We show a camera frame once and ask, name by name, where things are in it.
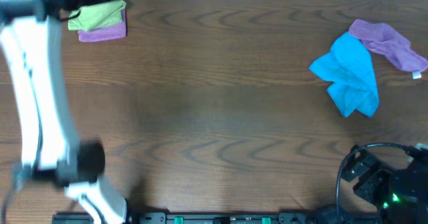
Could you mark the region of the light green cloth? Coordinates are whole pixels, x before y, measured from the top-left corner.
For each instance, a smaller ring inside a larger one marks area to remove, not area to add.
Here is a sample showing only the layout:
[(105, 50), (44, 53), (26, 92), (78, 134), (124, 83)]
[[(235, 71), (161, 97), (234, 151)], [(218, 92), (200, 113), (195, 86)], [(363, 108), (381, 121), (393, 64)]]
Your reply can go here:
[(109, 27), (122, 22), (122, 11), (126, 2), (123, 0), (109, 1), (96, 5), (80, 7), (72, 11), (68, 20), (70, 31), (91, 31), (101, 27)]

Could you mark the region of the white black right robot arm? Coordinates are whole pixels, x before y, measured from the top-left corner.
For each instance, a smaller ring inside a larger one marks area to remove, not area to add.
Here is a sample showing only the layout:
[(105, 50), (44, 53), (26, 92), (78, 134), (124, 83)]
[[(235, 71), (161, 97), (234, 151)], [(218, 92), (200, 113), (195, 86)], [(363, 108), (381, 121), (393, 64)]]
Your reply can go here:
[(354, 147), (338, 171), (338, 180), (351, 182), (356, 196), (375, 206), (375, 214), (347, 213), (335, 197), (333, 207), (318, 210), (307, 223), (426, 223), (427, 149), (406, 151), (409, 165), (396, 169), (367, 150)]

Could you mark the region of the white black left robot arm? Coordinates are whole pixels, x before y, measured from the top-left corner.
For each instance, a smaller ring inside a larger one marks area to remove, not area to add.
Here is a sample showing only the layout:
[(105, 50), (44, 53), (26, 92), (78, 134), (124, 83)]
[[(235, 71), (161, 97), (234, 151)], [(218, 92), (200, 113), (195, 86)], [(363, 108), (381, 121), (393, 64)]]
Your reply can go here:
[(102, 144), (82, 143), (64, 84), (62, 11), (114, 0), (1, 0), (1, 47), (21, 125), (21, 162), (3, 205), (31, 181), (50, 182), (93, 223), (127, 223), (128, 204), (105, 177)]

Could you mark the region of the blue crumpled cloth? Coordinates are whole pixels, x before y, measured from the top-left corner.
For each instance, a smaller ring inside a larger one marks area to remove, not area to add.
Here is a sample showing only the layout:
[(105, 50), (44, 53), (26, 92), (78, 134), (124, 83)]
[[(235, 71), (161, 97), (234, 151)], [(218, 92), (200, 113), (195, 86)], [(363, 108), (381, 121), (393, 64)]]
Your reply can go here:
[(372, 58), (361, 41), (342, 34), (330, 51), (314, 62), (310, 70), (331, 82), (327, 92), (344, 117), (355, 110), (371, 118), (379, 107), (379, 94)]

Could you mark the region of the purple crumpled cloth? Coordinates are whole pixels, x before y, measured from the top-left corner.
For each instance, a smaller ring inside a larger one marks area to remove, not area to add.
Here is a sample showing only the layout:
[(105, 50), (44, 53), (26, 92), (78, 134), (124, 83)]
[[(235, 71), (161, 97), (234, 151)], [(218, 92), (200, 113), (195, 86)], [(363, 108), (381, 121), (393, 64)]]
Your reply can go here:
[(427, 59), (411, 48), (411, 42), (386, 23), (355, 20), (348, 33), (359, 39), (368, 50), (385, 56), (398, 70), (421, 79), (427, 69)]

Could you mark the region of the folded pink cloth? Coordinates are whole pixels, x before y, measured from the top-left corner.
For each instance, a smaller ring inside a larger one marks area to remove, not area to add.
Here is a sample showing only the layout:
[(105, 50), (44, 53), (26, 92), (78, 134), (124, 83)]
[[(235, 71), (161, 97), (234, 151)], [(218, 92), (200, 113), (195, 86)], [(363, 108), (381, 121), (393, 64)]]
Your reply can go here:
[(78, 31), (80, 42), (99, 42), (121, 39), (127, 36), (126, 10), (122, 10), (122, 21), (108, 27), (101, 27), (91, 31)]

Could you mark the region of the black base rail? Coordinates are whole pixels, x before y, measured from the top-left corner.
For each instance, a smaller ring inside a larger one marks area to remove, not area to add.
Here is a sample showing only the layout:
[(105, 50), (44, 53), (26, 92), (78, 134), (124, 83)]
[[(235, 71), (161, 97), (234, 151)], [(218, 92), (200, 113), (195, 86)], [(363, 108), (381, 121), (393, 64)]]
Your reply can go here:
[[(282, 212), (271, 214), (166, 214), (141, 213), (128, 217), (125, 223), (135, 224), (305, 224), (339, 223), (336, 212), (305, 213)], [(377, 215), (343, 215), (344, 223), (378, 224)], [(91, 216), (82, 213), (58, 213), (52, 217), (52, 224), (94, 223)]]

